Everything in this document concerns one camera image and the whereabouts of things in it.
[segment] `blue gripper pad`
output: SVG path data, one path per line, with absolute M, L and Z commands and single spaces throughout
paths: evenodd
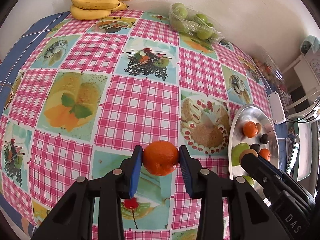
M 135 160 L 135 164 L 134 164 L 133 171 L 130 178 L 130 188 L 129 188 L 130 198 L 133 197 L 133 195 L 137 192 L 137 188 L 138 188 L 138 182 L 139 182 L 140 170 L 141 170 L 141 164 L 142 164 L 142 147 L 136 146 L 134 148 L 132 156 L 137 156 L 137 158 Z
M 181 173 L 182 173 L 184 185 L 186 187 L 186 192 L 191 197 L 191 196 L 193 196 L 192 177 L 191 177 L 191 173 L 190 173 L 190 170 L 188 167 L 188 163 L 186 161 L 186 157 L 183 153 L 182 146 L 180 146 L 180 148 L 179 148 L 179 164 L 180 164 L 180 168 L 181 168 Z

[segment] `towel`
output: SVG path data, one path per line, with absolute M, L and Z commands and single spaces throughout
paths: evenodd
M 319 43 L 318 38 L 315 36 L 309 35 L 308 37 L 306 37 L 303 40 L 303 42 L 300 46 L 300 51 L 302 54 L 305 55 L 311 47 L 313 53 L 316 53 L 319 49 L 319 45 L 320 45 L 320 43 Z

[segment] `mint leaf illustration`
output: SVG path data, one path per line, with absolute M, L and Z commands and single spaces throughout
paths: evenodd
M 70 113 L 74 112 L 76 118 L 80 119 L 80 118 L 86 118 L 89 115 L 92 115 L 92 112 L 89 108 L 87 108 L 86 106 L 82 106 L 82 105 L 78 105 L 75 104 L 73 106 L 73 108 L 70 110 Z
M 62 97 L 61 97 L 61 102 L 64 106 L 71 106 L 73 107 L 75 105 L 75 101 L 73 100 L 73 98 L 67 94 L 67 93 L 63 93 Z

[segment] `white wall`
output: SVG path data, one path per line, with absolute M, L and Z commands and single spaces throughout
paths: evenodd
M 283 69 L 299 54 L 307 35 L 320 30 L 300 0 L 134 0 L 131 8 L 166 13 L 182 2 L 215 18 L 231 42 L 254 55 L 262 46 Z M 69 10 L 70 0 L 19 0 L 0 28 L 0 58 L 37 20 Z

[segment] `cable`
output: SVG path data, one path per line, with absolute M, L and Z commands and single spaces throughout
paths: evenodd
M 305 122 L 299 122 L 299 121 L 301 121 L 303 118 L 305 118 L 306 116 L 308 116 L 308 115 L 316 108 L 316 106 L 318 105 L 319 102 L 320 102 L 320 98 L 318 99 L 318 102 L 315 104 L 315 106 L 312 108 L 312 110 L 311 110 L 309 113 L 307 113 L 304 117 L 300 118 L 299 120 L 294 121 L 294 120 L 291 120 L 291 119 L 289 119 L 289 118 L 287 118 L 287 120 L 292 121 L 292 122 L 289 122 L 289 123 L 306 123 L 306 122 L 313 121 L 314 119 L 318 118 L 319 116 L 317 116 L 316 118 L 313 118 L 312 120 L 308 120 L 308 121 L 305 121 Z

